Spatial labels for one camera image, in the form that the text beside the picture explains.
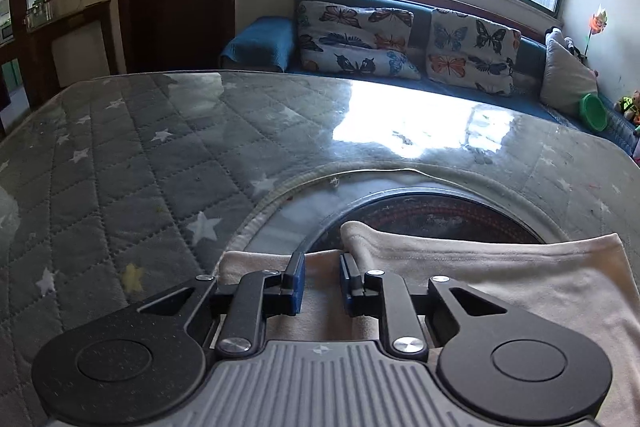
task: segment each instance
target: teddy bear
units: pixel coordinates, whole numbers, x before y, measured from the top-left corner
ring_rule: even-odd
[[[637,89],[632,96],[620,98],[613,108],[621,112],[628,121],[632,121],[635,125],[640,125],[640,91]]]

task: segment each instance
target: silver screw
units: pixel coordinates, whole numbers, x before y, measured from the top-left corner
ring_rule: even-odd
[[[417,353],[424,349],[424,342],[415,337],[400,337],[394,340],[394,349],[402,353]]]
[[[229,337],[219,341],[218,347],[226,353],[244,353],[251,348],[251,342],[242,337]]]

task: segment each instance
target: beige cloth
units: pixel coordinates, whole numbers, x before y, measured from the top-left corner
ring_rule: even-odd
[[[640,425],[640,298],[617,234],[555,245],[494,245],[377,232],[351,221],[345,248],[362,272],[378,268],[426,285],[448,275],[587,335],[604,349],[613,383],[598,420],[604,427]],[[306,285],[298,317],[273,317],[269,338],[331,341],[377,337],[377,321],[350,319],[342,309],[338,251],[306,256]],[[284,269],[287,257],[226,252],[222,282],[247,272]]]

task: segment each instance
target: yellow star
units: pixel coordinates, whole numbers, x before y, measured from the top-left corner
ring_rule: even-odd
[[[140,278],[144,273],[143,268],[138,268],[135,264],[129,263],[122,274],[122,285],[126,294],[132,292],[142,292],[142,284]]]

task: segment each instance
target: blue sofa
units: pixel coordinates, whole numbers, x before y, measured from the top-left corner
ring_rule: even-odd
[[[295,0],[296,7],[300,1],[303,0]],[[563,116],[540,102],[540,89],[546,62],[546,47],[538,42],[525,37],[522,38],[514,66],[514,93],[509,97],[496,96],[467,87],[447,86],[429,79],[425,69],[426,57],[424,51],[429,41],[431,10],[433,7],[403,0],[319,1],[363,8],[392,7],[409,10],[414,14],[414,24],[408,43],[409,50],[407,55],[420,70],[420,80],[353,76],[348,74],[340,76],[489,103],[594,134],[580,121]],[[221,66],[225,69],[322,75],[322,73],[310,73],[302,69],[300,56],[296,52],[296,22],[294,19],[286,17],[259,18],[229,42],[222,51],[220,59]],[[603,132],[595,134],[612,141],[625,150],[629,156],[633,156],[638,143],[638,138],[633,134],[634,126],[613,110],[611,101],[602,96],[601,99],[607,109],[609,124]]]

